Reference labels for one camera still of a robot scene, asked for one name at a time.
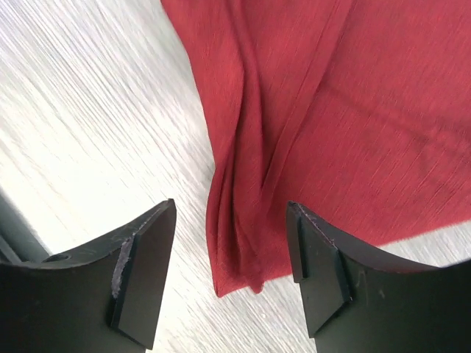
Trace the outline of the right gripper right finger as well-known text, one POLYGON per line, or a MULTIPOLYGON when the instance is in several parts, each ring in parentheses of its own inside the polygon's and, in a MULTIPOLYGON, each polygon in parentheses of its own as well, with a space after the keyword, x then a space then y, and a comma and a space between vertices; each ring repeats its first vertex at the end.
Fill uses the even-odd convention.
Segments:
POLYGON ((307 207, 286 208, 288 250, 318 352, 468 352, 470 262, 417 263, 307 207))

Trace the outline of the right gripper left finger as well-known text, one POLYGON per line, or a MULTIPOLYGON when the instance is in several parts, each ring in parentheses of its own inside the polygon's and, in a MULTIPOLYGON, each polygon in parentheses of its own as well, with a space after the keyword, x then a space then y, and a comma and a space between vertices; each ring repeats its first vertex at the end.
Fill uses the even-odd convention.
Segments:
POLYGON ((168 199, 39 263, 2 262, 1 350, 152 349, 176 220, 168 199))

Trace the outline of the red cloth napkin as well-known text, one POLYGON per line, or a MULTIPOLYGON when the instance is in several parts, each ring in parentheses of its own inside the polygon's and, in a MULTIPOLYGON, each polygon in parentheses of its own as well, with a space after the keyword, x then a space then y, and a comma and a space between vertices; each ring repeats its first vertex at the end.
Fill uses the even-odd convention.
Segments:
POLYGON ((468 1, 164 1, 215 162, 217 296, 290 273, 299 202, 383 245, 470 219, 468 1))

